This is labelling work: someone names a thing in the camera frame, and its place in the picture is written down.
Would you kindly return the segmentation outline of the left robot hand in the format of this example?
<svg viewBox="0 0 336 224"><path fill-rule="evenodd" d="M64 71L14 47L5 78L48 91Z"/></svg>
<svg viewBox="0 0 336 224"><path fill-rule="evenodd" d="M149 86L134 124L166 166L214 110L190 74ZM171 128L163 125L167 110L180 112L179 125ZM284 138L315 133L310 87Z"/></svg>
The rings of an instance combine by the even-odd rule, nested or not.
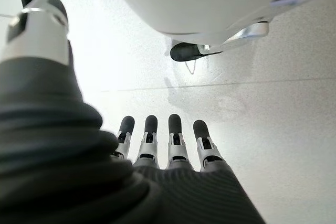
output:
<svg viewBox="0 0 336 224"><path fill-rule="evenodd" d="M263 223L202 120L193 124L201 170L169 117L158 166L157 118L146 118L134 163L134 119L117 134L83 101L60 0L32 0L9 23L1 54L1 223Z"/></svg>

